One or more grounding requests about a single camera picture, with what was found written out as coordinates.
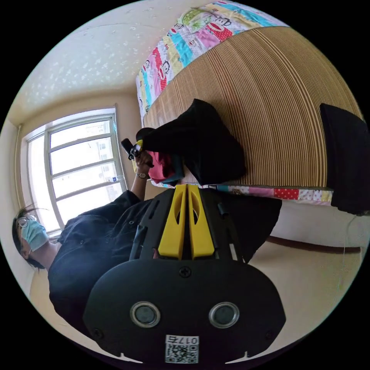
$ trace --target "wristwatch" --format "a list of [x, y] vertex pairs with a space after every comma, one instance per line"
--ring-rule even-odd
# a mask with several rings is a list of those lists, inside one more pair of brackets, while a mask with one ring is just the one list
[[139, 178], [149, 178], [149, 176], [146, 175], [145, 173], [137, 173], [136, 176]]

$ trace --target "eyeglasses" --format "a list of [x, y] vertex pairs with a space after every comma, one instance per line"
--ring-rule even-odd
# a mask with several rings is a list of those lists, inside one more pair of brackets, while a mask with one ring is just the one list
[[25, 217], [20, 217], [17, 221], [20, 227], [25, 228], [28, 221], [37, 221], [37, 218], [34, 215], [28, 215]]

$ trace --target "window frame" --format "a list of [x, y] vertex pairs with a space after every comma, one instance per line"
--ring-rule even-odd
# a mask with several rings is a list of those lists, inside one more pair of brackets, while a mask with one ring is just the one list
[[[78, 117], [76, 118], [76, 115], [67, 116], [64, 119], [58, 120], [59, 121], [58, 124], [55, 124], [55, 122], [51, 122], [51, 123], [45, 125], [44, 129], [42, 131], [40, 131], [40, 129], [35, 130], [34, 134], [31, 133], [26, 138], [24, 138], [24, 140], [25, 140], [25, 146], [24, 146], [25, 158], [24, 158], [24, 156], [23, 156], [23, 158], [25, 159], [25, 168], [24, 168], [24, 166], [23, 166], [23, 168], [26, 171], [27, 185], [24, 184], [24, 181], [21, 181], [22, 190], [23, 190], [24, 195], [25, 195], [25, 191], [26, 191], [26, 193], [27, 193], [26, 195], [28, 196], [28, 198], [30, 198], [32, 204], [35, 205], [34, 196], [32, 194], [32, 174], [30, 173], [30, 169], [29, 169], [29, 145], [35, 139], [38, 139], [42, 136], [45, 136], [45, 139], [44, 139], [44, 164], [45, 164], [46, 184], [47, 184], [47, 189], [48, 189], [48, 193], [49, 193], [49, 197], [50, 197], [50, 201], [51, 201], [51, 205], [52, 205], [52, 210], [53, 210], [54, 215], [55, 215], [55, 217], [57, 219], [57, 222], [59, 224], [59, 229], [50, 230], [50, 231], [47, 232], [48, 235], [50, 235], [50, 236], [58, 235], [58, 232], [60, 233], [65, 227], [65, 224], [62, 220], [61, 214], [60, 214], [59, 209], [58, 209], [58, 205], [57, 205], [58, 201], [69, 198], [69, 197], [72, 197], [72, 196], [75, 196], [75, 195], [78, 195], [78, 194], [88, 192], [90, 190], [106, 187], [106, 186], [109, 186], [109, 185], [112, 184], [111, 182], [104, 181], [104, 182], [99, 183], [97, 185], [84, 187], [80, 190], [65, 194], [61, 197], [56, 197], [55, 192], [54, 192], [53, 182], [52, 182], [53, 179], [65, 176], [69, 173], [74, 173], [76, 171], [81, 171], [81, 170], [86, 169], [86, 168], [94, 167], [94, 166], [97, 166], [97, 165], [104, 165], [106, 163], [113, 163], [114, 166], [115, 166], [115, 169], [116, 169], [117, 176], [121, 176], [121, 178], [122, 178], [122, 180], [119, 181], [122, 191], [124, 192], [125, 190], [127, 190], [126, 174], [124, 173], [122, 159], [121, 159], [121, 155], [120, 155], [120, 151], [119, 151], [119, 142], [118, 142], [118, 134], [117, 134], [115, 109], [110, 109], [109, 112], [107, 112], [107, 109], [104, 109], [102, 111], [95, 110], [95, 111], [92, 111], [90, 115], [88, 115], [87, 113], [88, 112], [82, 113], [83, 117], [81, 117], [81, 118], [78, 118]], [[86, 138], [73, 140], [73, 141], [70, 141], [68, 143], [58, 145], [56, 147], [51, 148], [51, 135], [52, 134], [54, 134], [56, 132], [63, 131], [63, 130], [67, 130], [69, 128], [73, 128], [73, 127], [76, 127], [76, 126], [80, 126], [80, 125], [84, 125], [84, 124], [88, 124], [88, 123], [97, 123], [97, 122], [102, 122], [102, 121], [109, 121], [109, 133], [104, 133], [104, 134], [99, 134], [99, 135], [94, 135], [94, 136], [88, 136]], [[72, 169], [69, 169], [69, 170], [66, 170], [66, 171], [63, 171], [63, 172], [52, 173], [51, 158], [50, 158], [50, 154], [52, 152], [63, 149], [63, 148], [66, 148], [66, 147], [69, 147], [69, 146], [72, 146], [72, 145], [76, 145], [76, 144], [80, 144], [80, 143], [84, 143], [84, 142], [92, 141], [92, 140], [98, 140], [98, 139], [102, 139], [102, 138], [110, 138], [111, 147], [112, 147], [112, 154], [113, 154], [112, 158], [106, 159], [106, 160], [101, 160], [101, 161], [94, 162], [94, 163], [90, 163], [88, 165], [72, 168]], [[35, 212], [34, 215], [37, 217], [38, 220], [40, 220], [39, 215], [37, 214], [37, 212]]]

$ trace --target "sticker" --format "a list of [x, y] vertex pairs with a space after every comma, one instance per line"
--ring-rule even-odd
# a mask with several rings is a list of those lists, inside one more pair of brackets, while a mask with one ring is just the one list
[[199, 337], [166, 335], [167, 363], [198, 363]]

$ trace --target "window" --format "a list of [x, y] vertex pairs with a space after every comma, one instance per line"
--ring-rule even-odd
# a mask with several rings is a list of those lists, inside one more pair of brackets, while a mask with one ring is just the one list
[[27, 188], [49, 235], [57, 235], [68, 220], [126, 190], [124, 181], [109, 182], [110, 177], [123, 175], [114, 111], [94, 113], [49, 125], [27, 141]]

